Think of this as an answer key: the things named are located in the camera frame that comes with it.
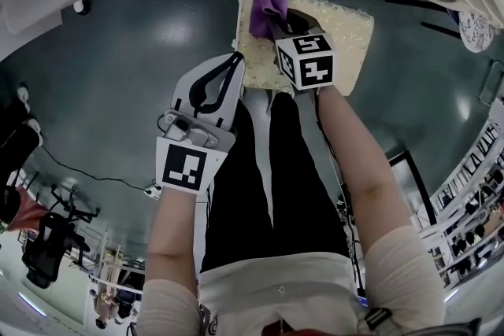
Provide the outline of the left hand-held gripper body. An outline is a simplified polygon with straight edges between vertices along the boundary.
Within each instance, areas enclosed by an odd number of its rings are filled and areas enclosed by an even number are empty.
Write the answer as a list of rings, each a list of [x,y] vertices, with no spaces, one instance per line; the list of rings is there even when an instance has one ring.
[[[156,184],[203,194],[235,143],[235,133],[170,109],[157,138]]]

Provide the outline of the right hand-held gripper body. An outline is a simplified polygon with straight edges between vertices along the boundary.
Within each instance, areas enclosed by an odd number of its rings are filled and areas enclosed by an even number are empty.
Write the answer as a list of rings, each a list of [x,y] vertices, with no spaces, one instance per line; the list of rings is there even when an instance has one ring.
[[[334,41],[328,33],[275,41],[280,71],[296,90],[330,86],[335,80]]]

